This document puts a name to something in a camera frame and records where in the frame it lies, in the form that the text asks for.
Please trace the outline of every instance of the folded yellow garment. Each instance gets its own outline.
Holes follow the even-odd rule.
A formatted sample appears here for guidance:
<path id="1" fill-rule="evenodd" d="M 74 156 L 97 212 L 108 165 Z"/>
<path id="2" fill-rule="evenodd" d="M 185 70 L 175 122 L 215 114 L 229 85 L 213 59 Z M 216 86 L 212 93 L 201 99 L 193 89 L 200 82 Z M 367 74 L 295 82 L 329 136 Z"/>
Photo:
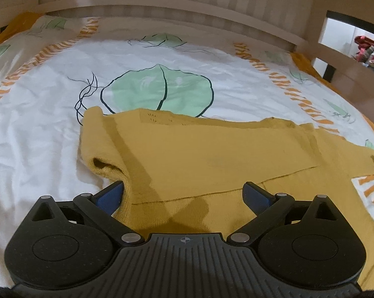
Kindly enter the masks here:
<path id="1" fill-rule="evenodd" d="M 138 109 L 84 115 L 81 154 L 95 173 L 122 180 L 115 217 L 147 237 L 151 232 L 221 232 L 254 218 L 241 188 L 253 181 L 298 200 L 325 193 L 367 248 L 360 281 L 374 286 L 374 222 L 351 178 L 374 174 L 374 150 L 311 124 L 281 119 L 227 122 Z"/>

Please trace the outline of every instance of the bed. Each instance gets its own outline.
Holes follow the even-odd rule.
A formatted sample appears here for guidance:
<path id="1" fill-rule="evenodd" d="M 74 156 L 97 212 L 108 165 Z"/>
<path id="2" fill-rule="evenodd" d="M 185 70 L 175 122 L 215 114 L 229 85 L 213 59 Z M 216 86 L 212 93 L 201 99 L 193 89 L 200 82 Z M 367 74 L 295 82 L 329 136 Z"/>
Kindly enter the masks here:
<path id="1" fill-rule="evenodd" d="M 374 75 L 317 43 L 327 10 L 354 10 L 334 0 L 307 0 L 312 8 L 288 0 L 295 8 L 277 26 L 265 5 L 253 17 L 249 1 L 212 1 L 0 0 L 0 28 L 7 26 L 0 33 L 0 286 L 12 285 L 5 246 L 39 196 L 65 201 L 109 184 L 81 159 L 80 131 L 92 106 L 108 115 L 159 110 L 156 91 L 172 79 L 189 82 L 166 108 L 174 113 L 312 123 L 374 149 Z M 124 15 L 116 6 L 130 9 Z M 307 26 L 293 26 L 297 11 Z M 337 69 L 334 84 L 313 69 L 315 57 Z M 357 90 L 368 78 L 370 97 L 361 102 Z M 352 183 L 374 238 L 374 175 Z M 374 289 L 371 256 L 359 283 Z"/>

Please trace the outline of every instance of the bed sheet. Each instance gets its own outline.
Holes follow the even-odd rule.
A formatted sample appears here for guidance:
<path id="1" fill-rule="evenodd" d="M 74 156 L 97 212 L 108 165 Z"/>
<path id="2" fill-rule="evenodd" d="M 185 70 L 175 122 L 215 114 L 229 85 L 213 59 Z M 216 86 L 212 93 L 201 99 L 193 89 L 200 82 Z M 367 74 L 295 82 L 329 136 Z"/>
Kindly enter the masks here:
<path id="1" fill-rule="evenodd" d="M 91 106 L 105 114 L 144 107 L 229 121 L 277 117 L 374 148 L 358 110 L 288 53 L 249 40 L 149 19 L 44 16 L 0 46 L 0 286 L 12 283 L 5 246 L 39 196 L 66 201 L 109 183 L 79 153 Z M 374 219 L 374 176 L 353 183 Z"/>

